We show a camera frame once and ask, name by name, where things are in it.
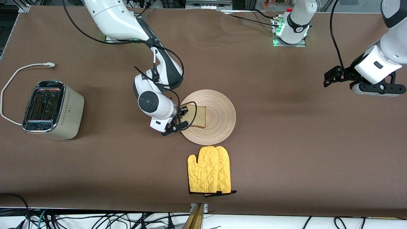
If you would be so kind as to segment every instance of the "slice of bread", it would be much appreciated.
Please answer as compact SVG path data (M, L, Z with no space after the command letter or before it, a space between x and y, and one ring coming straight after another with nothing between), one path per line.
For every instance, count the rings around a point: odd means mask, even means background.
M188 108L188 113L186 113L183 117L181 117L181 122L189 121L191 122L195 115L195 105L194 104L187 104L186 107ZM195 117L194 122L192 123L191 127L198 127L198 128L205 128L206 127L206 107L205 106L198 106L197 107L197 115Z

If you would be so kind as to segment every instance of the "teal cable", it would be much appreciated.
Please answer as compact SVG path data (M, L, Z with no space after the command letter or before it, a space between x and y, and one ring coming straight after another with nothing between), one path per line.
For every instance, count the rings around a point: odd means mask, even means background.
M45 211L46 211L46 210L47 210L47 209L45 209L45 210L41 213L41 216L39 217L37 229L40 229L41 220L42 220L42 217L44 217L44 214L45 214Z

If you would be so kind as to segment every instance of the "brown table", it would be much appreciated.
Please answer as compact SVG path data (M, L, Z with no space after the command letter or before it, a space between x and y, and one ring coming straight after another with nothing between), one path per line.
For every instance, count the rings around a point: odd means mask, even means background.
M103 39L84 7L68 10ZM181 133L162 137L139 110L133 65L151 67L145 45L94 42L61 7L44 6L18 18L0 84L27 64L58 67L19 73L5 92L5 114L22 120L34 84L58 79L84 96L82 125L76 139L53 141L0 119L1 192L33 207L174 212L208 202L223 214L406 216L407 95L355 95L347 83L323 88L324 73L339 63L329 14L315 15L306 48L273 47L267 26L214 10L156 10L146 21L185 64L181 99L213 89L233 102L236 126L220 145L237 193L188 194L186 160L201 146ZM346 66L387 31L380 14L337 14L334 28ZM407 84L406 75L406 67L398 71L398 83Z

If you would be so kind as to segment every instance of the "quilted fabric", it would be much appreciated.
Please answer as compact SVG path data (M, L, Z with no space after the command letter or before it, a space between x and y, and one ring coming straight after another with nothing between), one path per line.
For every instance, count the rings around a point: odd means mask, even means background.
M190 192L216 193L218 187L219 154L213 146L199 150L198 160L195 155L188 157L188 180Z
M188 180L190 192L213 194L219 191L230 194L230 161L226 149L222 146L205 146L200 149L198 160L195 155L190 155Z

